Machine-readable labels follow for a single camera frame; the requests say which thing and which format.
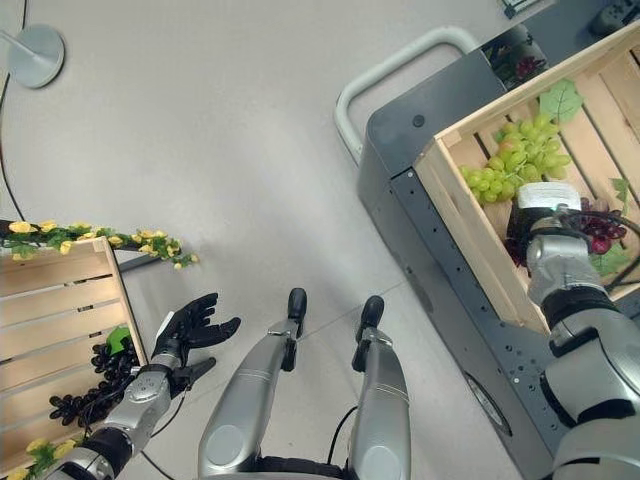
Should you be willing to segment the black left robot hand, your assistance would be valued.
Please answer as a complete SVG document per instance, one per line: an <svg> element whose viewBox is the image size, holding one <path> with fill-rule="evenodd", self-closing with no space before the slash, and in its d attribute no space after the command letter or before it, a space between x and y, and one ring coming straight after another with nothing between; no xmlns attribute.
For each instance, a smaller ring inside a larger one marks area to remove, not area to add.
<svg viewBox="0 0 640 480"><path fill-rule="evenodd" d="M192 370L187 366L189 352L227 341L241 325L239 317L221 324L211 323L217 300L217 293L209 293L191 301L173 313L156 337L151 369L154 370L155 365L159 365L162 356L174 359L174 366L163 365L160 368L167 376L172 398L196 381L194 377L186 376Z"/></svg>

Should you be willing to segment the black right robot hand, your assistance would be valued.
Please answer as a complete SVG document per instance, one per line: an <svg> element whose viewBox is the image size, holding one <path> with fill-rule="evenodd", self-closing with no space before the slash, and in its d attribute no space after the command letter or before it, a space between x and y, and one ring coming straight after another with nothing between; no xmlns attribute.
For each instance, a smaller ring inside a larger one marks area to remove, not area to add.
<svg viewBox="0 0 640 480"><path fill-rule="evenodd" d="M506 244L514 250L526 247L534 224L553 217L557 211L580 212L581 197L564 182L535 182L521 186L512 204L507 225Z"/></svg>

